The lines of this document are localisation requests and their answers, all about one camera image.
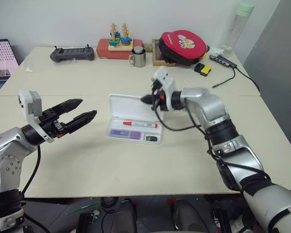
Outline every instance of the gray wall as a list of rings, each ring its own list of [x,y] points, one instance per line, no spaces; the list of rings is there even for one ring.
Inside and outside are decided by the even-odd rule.
[[[244,67],[291,143],[291,0],[280,1]]]

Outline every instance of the robotic arm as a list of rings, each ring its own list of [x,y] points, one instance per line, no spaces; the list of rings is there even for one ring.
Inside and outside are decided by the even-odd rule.
[[[24,221],[22,194],[18,191],[24,158],[43,142],[51,143],[94,119],[96,110],[83,113],[67,124],[58,121],[61,114],[74,110],[81,102],[82,99],[70,99],[42,112],[39,94],[20,90],[19,103],[29,124],[0,134],[0,232]]]
[[[218,96],[203,88],[177,91],[167,71],[159,70],[154,75],[152,94],[141,100],[151,104],[155,112],[160,107],[166,111],[185,108],[189,114],[195,113],[200,125],[194,125],[205,135],[208,152],[216,160],[225,185],[243,193],[266,232],[291,233],[291,191],[271,182]]]

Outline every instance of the table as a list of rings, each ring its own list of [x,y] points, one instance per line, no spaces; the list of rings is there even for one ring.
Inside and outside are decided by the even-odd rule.
[[[152,65],[152,54],[146,54],[146,66],[132,67],[127,60],[98,59],[94,61],[76,60],[55,63],[49,55],[51,47],[37,47],[28,55],[15,74],[0,90],[0,96],[18,95],[18,90],[36,90],[40,95],[108,96],[110,93],[142,95],[150,91],[151,77],[159,67]],[[233,54],[230,60],[244,71]],[[187,67],[167,67],[169,76],[175,78],[177,88],[204,87],[216,95],[259,96],[250,80],[236,71],[236,77],[226,84],[212,89],[233,75],[226,68],[205,58],[203,63],[210,65],[208,77],[199,75]]]
[[[145,67],[136,68],[126,60],[97,56],[94,61],[57,64],[49,59],[52,51],[53,48],[35,48],[0,90],[0,133],[27,124],[18,104],[20,88],[38,91],[43,109],[66,99],[83,98],[76,110],[61,116],[62,122],[93,109],[98,114],[73,134],[41,145],[42,160],[26,192],[28,198],[233,192],[225,187],[215,162],[206,153],[207,143],[197,130],[164,130],[162,143],[157,146],[105,138],[111,118],[108,95],[149,93],[150,78],[158,69],[152,66],[152,54],[146,55]],[[244,71],[235,55],[230,59]],[[208,58],[203,63],[212,66],[206,78],[187,67],[167,69],[179,89],[205,87],[220,96],[238,132],[245,136],[273,182],[291,189],[291,145],[255,86],[236,71],[235,79],[211,89],[233,72]],[[191,125],[184,111],[166,113],[164,119],[174,127]],[[35,163],[36,152],[24,160],[20,189]]]
[[[43,109],[75,96],[43,96]],[[41,145],[38,172],[28,198],[232,193],[206,153],[197,130],[164,130],[160,145],[105,138],[110,119],[108,98],[83,96],[83,103],[60,117],[62,122],[98,109],[95,119],[73,134]],[[260,158],[273,182],[291,189],[291,145],[259,96],[222,97],[238,132]],[[165,114],[171,126],[191,124],[184,112]],[[0,133],[26,124],[16,96],[0,96]],[[20,189],[30,177],[36,152],[23,163]]]

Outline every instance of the metal mug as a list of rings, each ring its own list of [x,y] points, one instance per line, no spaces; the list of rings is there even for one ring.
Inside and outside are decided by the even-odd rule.
[[[132,65],[135,67],[144,67],[146,65],[146,50],[143,47],[136,46],[131,50],[131,53],[128,56],[128,60]]]

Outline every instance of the white wall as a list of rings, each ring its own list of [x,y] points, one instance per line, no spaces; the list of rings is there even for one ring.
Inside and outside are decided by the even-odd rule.
[[[257,6],[236,52],[244,61],[279,0]],[[145,43],[162,32],[187,29],[218,45],[239,0],[0,0],[0,38],[8,38],[20,60],[35,46],[96,46],[111,22],[126,23]]]

